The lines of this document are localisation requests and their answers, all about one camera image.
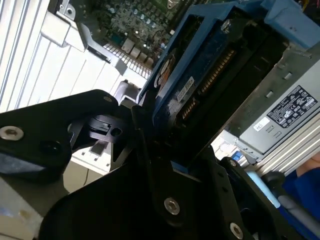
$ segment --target blue shirt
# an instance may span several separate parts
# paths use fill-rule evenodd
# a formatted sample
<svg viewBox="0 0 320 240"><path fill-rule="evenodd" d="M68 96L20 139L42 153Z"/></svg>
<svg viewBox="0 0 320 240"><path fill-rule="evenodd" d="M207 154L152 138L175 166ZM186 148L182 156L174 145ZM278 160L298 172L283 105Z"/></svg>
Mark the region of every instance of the blue shirt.
<svg viewBox="0 0 320 240"><path fill-rule="evenodd" d="M296 171L292 172L285 178L283 188L320 221L320 167L314 168L300 177L297 177ZM291 216L282 206L278 209L288 220L289 224L306 239L319 240L319 238Z"/></svg>

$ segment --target warning label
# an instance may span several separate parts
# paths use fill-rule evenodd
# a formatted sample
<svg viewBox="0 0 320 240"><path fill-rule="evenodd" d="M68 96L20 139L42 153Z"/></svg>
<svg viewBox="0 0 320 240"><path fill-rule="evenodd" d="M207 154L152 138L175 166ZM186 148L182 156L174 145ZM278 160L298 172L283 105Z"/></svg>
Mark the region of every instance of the warning label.
<svg viewBox="0 0 320 240"><path fill-rule="evenodd" d="M317 103L316 99L298 85L267 116L286 129Z"/></svg>

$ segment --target silver screw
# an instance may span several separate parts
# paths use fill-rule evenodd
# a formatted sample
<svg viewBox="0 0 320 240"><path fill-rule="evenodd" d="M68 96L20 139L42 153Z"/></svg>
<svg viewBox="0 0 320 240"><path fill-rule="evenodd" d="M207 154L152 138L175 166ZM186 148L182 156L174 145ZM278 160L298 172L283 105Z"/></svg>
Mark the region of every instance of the silver screw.
<svg viewBox="0 0 320 240"><path fill-rule="evenodd" d="M168 197L164 200L164 207L172 215L178 215L180 213L180 206L172 197Z"/></svg>
<svg viewBox="0 0 320 240"><path fill-rule="evenodd" d="M225 34L229 33L229 28L230 28L231 22L229 19L227 19L226 21L224 21L224 23L221 26L221 31Z"/></svg>
<svg viewBox="0 0 320 240"><path fill-rule="evenodd" d="M231 164L233 167L236 167L236 166L237 166L236 162L233 161L232 159L230 159L229 162L230 162L230 164Z"/></svg>
<svg viewBox="0 0 320 240"><path fill-rule="evenodd" d="M244 239L244 233L242 232L241 228L234 222L230 224L230 230L237 239Z"/></svg>
<svg viewBox="0 0 320 240"><path fill-rule="evenodd" d="M16 126L4 126L0 128L0 137L8 141L19 141L24 137L24 131Z"/></svg>
<svg viewBox="0 0 320 240"><path fill-rule="evenodd" d="M108 96L104 96L103 99L108 101L108 102L110 102L110 103L112 103L112 99L110 97L108 97Z"/></svg>

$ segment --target person's hand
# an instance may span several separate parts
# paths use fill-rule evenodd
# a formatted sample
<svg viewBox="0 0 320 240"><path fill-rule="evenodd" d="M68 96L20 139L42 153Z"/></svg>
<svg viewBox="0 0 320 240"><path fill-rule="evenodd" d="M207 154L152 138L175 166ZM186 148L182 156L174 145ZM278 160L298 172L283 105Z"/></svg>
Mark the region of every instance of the person's hand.
<svg viewBox="0 0 320 240"><path fill-rule="evenodd" d="M302 164L300 167L296 169L296 175L300 177L301 175L305 174L306 172L320 168L320 152Z"/></svg>

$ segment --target circuit board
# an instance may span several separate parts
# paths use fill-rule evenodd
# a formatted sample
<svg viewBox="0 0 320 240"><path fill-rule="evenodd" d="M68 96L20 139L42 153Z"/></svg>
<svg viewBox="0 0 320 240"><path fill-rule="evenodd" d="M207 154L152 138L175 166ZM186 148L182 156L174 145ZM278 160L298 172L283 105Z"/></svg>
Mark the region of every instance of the circuit board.
<svg viewBox="0 0 320 240"><path fill-rule="evenodd" d="M93 4L91 14L105 33L105 42L138 62L152 61L149 63L152 66L172 36L168 24L174 18L179 4L169 9L170 3L174 1L99 0Z"/></svg>

